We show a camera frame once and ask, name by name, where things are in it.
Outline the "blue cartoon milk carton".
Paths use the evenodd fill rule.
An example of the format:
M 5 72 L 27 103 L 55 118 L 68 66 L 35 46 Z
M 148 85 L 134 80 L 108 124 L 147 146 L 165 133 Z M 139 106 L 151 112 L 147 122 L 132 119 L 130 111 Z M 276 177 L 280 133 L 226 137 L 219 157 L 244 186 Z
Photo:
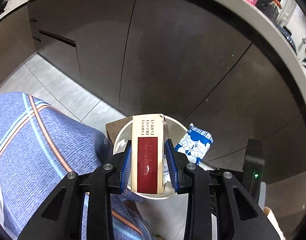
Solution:
M 191 123 L 188 131 L 176 145 L 175 151 L 185 154 L 190 163 L 199 166 L 212 144 L 212 135 Z

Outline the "red and white carton box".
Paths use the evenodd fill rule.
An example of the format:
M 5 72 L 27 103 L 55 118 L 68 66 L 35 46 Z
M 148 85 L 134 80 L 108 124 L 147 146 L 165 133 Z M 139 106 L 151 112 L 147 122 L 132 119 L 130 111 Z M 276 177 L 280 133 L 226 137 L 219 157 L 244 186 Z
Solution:
M 164 145 L 169 130 L 161 113 L 134 115 L 132 119 L 131 191 L 164 193 Z

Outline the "white round trash bin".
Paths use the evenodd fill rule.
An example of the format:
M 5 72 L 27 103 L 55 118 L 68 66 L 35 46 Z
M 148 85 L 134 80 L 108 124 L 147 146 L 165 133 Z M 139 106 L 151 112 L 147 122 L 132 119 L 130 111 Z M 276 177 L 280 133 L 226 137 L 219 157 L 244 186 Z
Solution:
M 171 186 L 164 143 L 180 142 L 187 132 L 179 121 L 163 114 L 134 115 L 118 133 L 113 153 L 129 151 L 124 188 L 152 200 L 175 195 Z

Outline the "grey kitchen base cabinets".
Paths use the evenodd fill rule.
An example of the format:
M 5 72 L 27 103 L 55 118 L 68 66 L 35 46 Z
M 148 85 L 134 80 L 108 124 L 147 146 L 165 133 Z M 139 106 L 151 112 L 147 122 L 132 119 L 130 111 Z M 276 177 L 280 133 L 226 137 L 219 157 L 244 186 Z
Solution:
M 38 52 L 125 115 L 209 131 L 205 159 L 242 165 L 261 140 L 267 183 L 306 171 L 306 106 L 278 53 L 212 0 L 33 0 L 0 22 L 0 82 Z

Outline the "blue plaid tablecloth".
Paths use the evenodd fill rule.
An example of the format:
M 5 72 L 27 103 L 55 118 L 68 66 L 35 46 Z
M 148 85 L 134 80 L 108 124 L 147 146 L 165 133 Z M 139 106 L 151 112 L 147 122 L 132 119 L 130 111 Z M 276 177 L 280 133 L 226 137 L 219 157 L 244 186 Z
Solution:
M 0 94 L 0 239 L 21 231 L 69 173 L 94 172 L 110 163 L 112 144 L 47 102 L 21 92 Z M 111 194 L 113 239 L 150 239 L 138 214 L 138 196 Z M 82 238 L 87 239 L 89 193 L 84 195 Z

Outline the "brown cardboard under bin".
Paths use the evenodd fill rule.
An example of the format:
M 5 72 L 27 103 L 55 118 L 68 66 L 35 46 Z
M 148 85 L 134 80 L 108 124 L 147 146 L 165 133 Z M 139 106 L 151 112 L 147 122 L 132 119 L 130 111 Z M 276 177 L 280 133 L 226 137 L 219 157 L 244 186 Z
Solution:
M 132 116 L 128 116 L 128 117 L 110 122 L 105 125 L 107 137 L 112 142 L 112 144 L 115 144 L 115 140 L 119 132 L 131 120 L 132 120 Z

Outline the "black pot with blue cloth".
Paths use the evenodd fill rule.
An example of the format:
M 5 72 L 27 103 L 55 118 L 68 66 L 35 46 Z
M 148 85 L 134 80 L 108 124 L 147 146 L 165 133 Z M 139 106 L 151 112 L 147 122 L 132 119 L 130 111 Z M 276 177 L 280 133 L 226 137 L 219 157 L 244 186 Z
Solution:
M 291 37 L 292 36 L 291 31 L 286 26 L 280 27 L 277 25 L 276 27 L 282 33 L 282 35 L 286 38 L 287 42 L 290 44 L 294 52 L 297 54 L 295 43 Z

